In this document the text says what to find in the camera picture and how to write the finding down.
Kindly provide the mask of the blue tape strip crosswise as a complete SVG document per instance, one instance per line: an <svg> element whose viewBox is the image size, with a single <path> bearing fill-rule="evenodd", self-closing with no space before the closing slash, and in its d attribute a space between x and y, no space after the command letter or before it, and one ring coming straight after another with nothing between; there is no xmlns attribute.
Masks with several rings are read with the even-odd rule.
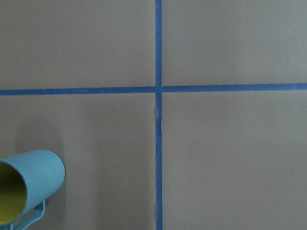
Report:
<svg viewBox="0 0 307 230"><path fill-rule="evenodd" d="M226 84L135 87L90 87L90 88L50 88L50 89L9 89L1 90L1 96L31 95L81 95L81 94L130 94L130 93L177 93L177 92L253 92L253 91L304 91L306 83L273 84Z"/></svg>

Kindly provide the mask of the teal mug with yellow interior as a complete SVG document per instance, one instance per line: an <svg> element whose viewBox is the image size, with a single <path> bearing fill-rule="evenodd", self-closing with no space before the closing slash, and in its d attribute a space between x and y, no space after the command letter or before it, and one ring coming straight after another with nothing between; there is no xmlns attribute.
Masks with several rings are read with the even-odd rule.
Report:
<svg viewBox="0 0 307 230"><path fill-rule="evenodd" d="M65 180L65 167L52 151L39 149L0 160L0 228L25 230L40 220L46 200Z"/></svg>

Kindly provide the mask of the blue tape strip lengthwise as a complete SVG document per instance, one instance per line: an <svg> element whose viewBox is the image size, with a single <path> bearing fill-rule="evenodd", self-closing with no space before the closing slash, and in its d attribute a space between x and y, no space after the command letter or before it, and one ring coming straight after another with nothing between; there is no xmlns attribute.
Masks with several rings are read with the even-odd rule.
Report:
<svg viewBox="0 0 307 230"><path fill-rule="evenodd" d="M162 1L155 1L155 188L156 229L163 229L162 158Z"/></svg>

